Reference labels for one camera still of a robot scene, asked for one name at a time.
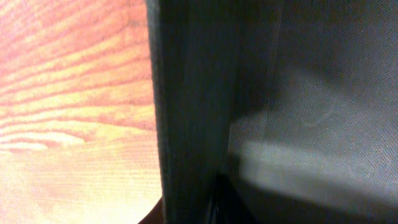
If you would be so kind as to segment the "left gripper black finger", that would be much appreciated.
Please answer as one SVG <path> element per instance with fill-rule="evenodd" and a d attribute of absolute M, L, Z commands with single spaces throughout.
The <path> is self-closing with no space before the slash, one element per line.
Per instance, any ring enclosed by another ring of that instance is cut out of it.
<path fill-rule="evenodd" d="M 153 209 L 139 222 L 139 224 L 164 224 L 162 198 L 160 198 Z"/>

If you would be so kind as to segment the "black gift box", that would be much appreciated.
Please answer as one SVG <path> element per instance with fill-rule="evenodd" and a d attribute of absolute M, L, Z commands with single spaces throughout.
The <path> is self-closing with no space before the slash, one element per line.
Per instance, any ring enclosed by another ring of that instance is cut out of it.
<path fill-rule="evenodd" d="M 396 223 L 397 1 L 147 1 L 166 223 Z"/>

